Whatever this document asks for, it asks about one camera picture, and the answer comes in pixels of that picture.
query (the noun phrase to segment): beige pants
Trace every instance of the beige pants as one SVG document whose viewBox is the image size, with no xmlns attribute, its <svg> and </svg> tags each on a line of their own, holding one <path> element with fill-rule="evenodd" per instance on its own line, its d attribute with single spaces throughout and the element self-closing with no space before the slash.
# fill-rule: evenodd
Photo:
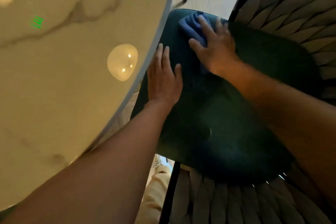
<svg viewBox="0 0 336 224">
<path fill-rule="evenodd" d="M 143 194 L 135 224 L 159 223 L 170 175 L 169 167 L 159 166 L 156 168 Z"/>
</svg>

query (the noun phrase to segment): blue cloth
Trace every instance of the blue cloth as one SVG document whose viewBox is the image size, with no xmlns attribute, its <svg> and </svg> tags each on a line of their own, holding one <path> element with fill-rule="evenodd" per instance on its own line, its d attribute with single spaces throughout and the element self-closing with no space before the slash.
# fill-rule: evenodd
<svg viewBox="0 0 336 224">
<path fill-rule="evenodd" d="M 202 32 L 201 25 L 198 23 L 198 17 L 203 16 L 205 21 L 210 25 L 210 22 L 207 18 L 207 16 L 200 11 L 197 11 L 189 16 L 186 16 L 179 20 L 179 26 L 182 29 L 182 31 L 187 35 L 189 38 L 193 38 L 200 42 L 200 44 L 203 47 L 207 47 L 207 38 Z M 199 63 L 200 69 L 201 69 L 201 74 L 207 74 L 210 73 L 202 63 Z"/>
</svg>

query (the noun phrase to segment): white marble tabletop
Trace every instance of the white marble tabletop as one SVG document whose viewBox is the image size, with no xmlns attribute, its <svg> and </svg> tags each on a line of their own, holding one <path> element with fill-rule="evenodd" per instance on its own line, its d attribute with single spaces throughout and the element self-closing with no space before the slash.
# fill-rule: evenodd
<svg viewBox="0 0 336 224">
<path fill-rule="evenodd" d="M 143 77 L 171 0 L 0 0 L 0 210 L 104 133 Z M 34 17 L 43 20 L 33 26 Z M 121 82 L 107 57 L 131 44 Z"/>
</svg>

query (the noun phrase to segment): left arm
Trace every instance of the left arm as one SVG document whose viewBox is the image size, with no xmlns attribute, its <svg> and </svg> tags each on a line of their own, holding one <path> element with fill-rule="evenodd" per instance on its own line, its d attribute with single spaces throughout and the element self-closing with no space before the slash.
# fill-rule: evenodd
<svg viewBox="0 0 336 224">
<path fill-rule="evenodd" d="M 181 66 L 162 44 L 148 69 L 149 102 L 118 133 L 49 179 L 9 223 L 134 223 L 162 125 L 182 91 Z"/>
</svg>

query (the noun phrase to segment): green velvet cushion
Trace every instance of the green velvet cushion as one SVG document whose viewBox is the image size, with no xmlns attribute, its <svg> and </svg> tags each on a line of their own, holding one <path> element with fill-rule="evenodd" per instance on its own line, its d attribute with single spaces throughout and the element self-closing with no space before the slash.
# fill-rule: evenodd
<svg viewBox="0 0 336 224">
<path fill-rule="evenodd" d="M 194 12 L 171 11 L 161 36 L 160 42 L 170 47 L 172 67 L 182 64 L 183 91 L 163 126 L 157 153 L 229 184 L 274 178 L 289 168 L 293 157 L 229 82 L 200 74 L 199 60 L 178 26 L 181 18 Z M 214 27 L 216 16 L 207 16 Z M 229 29 L 244 62 L 320 96 L 319 70 L 300 45 L 239 24 L 230 23 Z M 145 75 L 132 117 L 147 102 Z"/>
</svg>

